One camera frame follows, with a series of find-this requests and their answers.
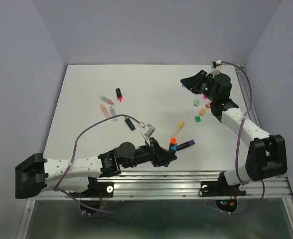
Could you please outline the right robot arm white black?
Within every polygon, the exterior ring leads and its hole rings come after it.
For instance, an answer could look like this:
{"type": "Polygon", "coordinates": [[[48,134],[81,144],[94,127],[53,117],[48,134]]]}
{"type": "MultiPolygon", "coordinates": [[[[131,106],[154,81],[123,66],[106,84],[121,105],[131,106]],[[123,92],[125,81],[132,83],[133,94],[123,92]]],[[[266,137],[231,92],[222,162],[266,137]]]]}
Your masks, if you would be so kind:
{"type": "Polygon", "coordinates": [[[232,83],[228,75],[219,70],[211,73],[201,70],[180,82],[190,92],[207,97],[212,114],[238,136],[238,143],[243,142],[248,147],[244,166],[235,166],[233,170],[220,173],[217,181],[208,184],[210,192],[217,190],[228,194],[235,186],[286,174],[288,164],[284,138],[264,131],[242,113],[230,98],[232,83]]]}

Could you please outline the orange cap black highlighter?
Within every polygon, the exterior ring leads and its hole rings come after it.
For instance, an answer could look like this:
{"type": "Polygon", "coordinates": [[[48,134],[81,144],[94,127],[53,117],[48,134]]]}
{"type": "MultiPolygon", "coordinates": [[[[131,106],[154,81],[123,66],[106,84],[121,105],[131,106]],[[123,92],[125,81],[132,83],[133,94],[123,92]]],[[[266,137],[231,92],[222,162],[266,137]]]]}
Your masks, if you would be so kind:
{"type": "Polygon", "coordinates": [[[169,149],[171,149],[171,148],[174,147],[175,145],[176,145],[176,138],[175,138],[175,137],[171,137],[171,138],[170,138],[169,149]]]}

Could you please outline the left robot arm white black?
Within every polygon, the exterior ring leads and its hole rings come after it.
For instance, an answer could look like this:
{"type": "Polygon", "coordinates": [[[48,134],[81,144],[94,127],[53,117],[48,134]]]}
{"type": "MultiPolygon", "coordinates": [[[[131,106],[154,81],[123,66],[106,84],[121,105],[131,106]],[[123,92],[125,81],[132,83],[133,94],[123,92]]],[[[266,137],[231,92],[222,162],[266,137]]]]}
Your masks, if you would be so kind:
{"type": "Polygon", "coordinates": [[[168,167],[176,159],[174,150],[162,148],[154,138],[139,147],[124,142],[106,153],[72,160],[35,153],[15,167],[15,198],[28,199],[58,190],[69,191],[74,197],[95,197],[98,178],[117,176],[121,169],[147,162],[153,167],[168,167]]]}

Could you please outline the green cap black highlighter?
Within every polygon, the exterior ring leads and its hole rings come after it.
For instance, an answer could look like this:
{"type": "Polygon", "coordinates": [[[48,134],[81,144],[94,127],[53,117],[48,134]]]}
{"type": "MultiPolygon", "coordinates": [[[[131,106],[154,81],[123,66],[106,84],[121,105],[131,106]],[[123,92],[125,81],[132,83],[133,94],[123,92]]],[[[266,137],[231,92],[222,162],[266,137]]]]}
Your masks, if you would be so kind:
{"type": "Polygon", "coordinates": [[[136,129],[130,118],[125,117],[125,123],[127,124],[127,126],[129,127],[131,131],[136,129]]]}

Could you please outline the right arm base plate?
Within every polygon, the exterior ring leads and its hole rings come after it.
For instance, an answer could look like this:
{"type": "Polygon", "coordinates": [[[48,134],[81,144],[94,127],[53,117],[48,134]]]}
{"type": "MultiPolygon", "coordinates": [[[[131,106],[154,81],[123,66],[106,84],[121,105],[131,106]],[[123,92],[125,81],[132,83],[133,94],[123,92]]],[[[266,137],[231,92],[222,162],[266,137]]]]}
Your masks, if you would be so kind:
{"type": "Polygon", "coordinates": [[[198,195],[204,197],[222,197],[222,199],[216,199],[216,207],[228,214],[234,213],[237,209],[238,196],[246,196],[245,186],[243,184],[237,184],[233,186],[220,185],[217,181],[204,181],[201,183],[198,195]]]}

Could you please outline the blue cap black highlighter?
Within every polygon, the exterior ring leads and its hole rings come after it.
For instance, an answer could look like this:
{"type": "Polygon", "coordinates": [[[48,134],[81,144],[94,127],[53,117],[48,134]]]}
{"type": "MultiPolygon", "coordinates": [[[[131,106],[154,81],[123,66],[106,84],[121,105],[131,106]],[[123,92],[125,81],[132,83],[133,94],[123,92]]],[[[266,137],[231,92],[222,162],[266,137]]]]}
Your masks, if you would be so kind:
{"type": "Polygon", "coordinates": [[[169,145],[169,152],[171,152],[171,153],[176,153],[176,151],[177,151],[177,145],[171,143],[171,144],[169,145]]]}

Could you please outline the pink highlighter black body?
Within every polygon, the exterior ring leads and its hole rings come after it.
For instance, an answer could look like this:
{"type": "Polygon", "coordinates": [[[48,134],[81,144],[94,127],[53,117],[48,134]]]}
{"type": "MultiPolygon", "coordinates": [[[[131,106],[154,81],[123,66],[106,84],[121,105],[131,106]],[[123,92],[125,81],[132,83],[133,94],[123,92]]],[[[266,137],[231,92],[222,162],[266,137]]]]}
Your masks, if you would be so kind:
{"type": "Polygon", "coordinates": [[[122,92],[120,88],[116,88],[116,95],[117,95],[117,99],[121,102],[123,100],[123,96],[122,96],[122,92]]]}

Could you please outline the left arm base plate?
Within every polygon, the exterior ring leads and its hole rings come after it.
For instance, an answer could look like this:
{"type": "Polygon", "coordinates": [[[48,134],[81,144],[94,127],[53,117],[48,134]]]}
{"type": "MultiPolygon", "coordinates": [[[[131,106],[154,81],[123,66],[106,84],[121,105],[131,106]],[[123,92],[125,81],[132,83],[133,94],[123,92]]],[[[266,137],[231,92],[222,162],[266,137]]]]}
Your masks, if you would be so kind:
{"type": "Polygon", "coordinates": [[[114,194],[113,182],[93,182],[88,184],[88,188],[81,192],[70,192],[69,198],[79,204],[83,215],[89,217],[107,217],[114,213],[102,209],[102,200],[112,198],[114,194]]]}

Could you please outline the yellow pastel highlighter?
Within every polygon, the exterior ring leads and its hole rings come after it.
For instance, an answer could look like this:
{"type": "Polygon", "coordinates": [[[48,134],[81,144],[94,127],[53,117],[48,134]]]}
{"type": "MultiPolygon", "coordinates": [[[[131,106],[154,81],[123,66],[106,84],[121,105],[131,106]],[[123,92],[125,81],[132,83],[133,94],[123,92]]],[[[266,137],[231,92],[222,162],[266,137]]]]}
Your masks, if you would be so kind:
{"type": "Polygon", "coordinates": [[[178,124],[175,126],[174,130],[172,131],[172,133],[170,134],[170,137],[176,137],[178,135],[178,133],[181,131],[181,129],[183,128],[185,124],[185,121],[181,120],[178,122],[178,124]]]}

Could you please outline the yellow-orange pastel cap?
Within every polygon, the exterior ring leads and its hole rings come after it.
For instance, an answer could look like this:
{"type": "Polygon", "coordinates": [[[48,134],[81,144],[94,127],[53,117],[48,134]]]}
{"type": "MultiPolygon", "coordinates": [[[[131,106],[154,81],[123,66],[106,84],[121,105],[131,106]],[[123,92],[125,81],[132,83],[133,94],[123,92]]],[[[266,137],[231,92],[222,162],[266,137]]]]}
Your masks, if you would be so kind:
{"type": "Polygon", "coordinates": [[[202,109],[199,111],[199,115],[200,115],[200,116],[205,115],[205,113],[206,113],[206,109],[205,109],[205,108],[202,108],[202,109]]]}

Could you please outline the mint pastel highlighter body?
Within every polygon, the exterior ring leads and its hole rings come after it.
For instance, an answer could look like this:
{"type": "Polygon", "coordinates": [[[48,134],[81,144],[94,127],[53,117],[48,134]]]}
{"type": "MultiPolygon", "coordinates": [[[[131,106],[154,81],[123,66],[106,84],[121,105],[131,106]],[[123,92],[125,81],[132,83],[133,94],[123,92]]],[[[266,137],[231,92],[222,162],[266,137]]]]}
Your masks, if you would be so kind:
{"type": "Polygon", "coordinates": [[[111,116],[113,117],[112,120],[118,121],[118,118],[116,117],[117,114],[113,106],[110,106],[110,113],[111,113],[111,116]]]}

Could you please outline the peach pastel highlighter body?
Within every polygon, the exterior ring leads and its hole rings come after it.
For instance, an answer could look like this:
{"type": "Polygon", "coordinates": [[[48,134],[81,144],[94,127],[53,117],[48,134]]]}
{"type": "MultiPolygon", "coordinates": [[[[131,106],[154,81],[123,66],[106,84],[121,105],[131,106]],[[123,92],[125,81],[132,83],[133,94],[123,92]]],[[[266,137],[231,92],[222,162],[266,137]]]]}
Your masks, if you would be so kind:
{"type": "Polygon", "coordinates": [[[107,108],[103,104],[100,104],[100,109],[106,118],[109,118],[111,116],[109,111],[107,110],[107,108]]]}

